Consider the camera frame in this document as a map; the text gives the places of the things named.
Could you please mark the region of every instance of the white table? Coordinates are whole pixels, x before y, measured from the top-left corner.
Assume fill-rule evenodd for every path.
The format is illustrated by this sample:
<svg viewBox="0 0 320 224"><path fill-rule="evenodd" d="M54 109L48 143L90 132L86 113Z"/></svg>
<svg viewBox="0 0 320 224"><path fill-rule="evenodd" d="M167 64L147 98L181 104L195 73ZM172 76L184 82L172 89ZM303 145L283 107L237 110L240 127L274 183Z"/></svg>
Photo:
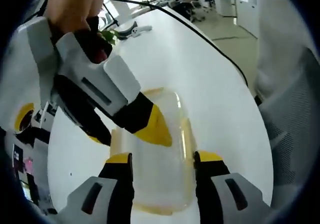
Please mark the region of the white table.
<svg viewBox="0 0 320 224"><path fill-rule="evenodd" d="M120 42L115 51L126 61L141 88L166 87L177 92L198 149L222 156L229 170L257 186L263 200L270 204L273 163L267 132L235 67L199 36L159 10L135 20L138 25L152 25L152 31ZM115 126L100 115L109 128ZM57 111L49 144L48 180L58 211L66 205L70 192L100 172L108 156L108 147L92 141L61 110ZM140 211L132 211L131 216L132 223L141 223L141 219L200 223L196 198L185 211L173 216Z"/></svg>
<svg viewBox="0 0 320 224"><path fill-rule="evenodd" d="M137 10L134 10L132 13L131 13L131 17L132 18L136 18L138 16L141 16L147 12L150 12L151 8L148 7L148 6L145 6L143 8L140 8L140 9L137 9Z"/></svg>

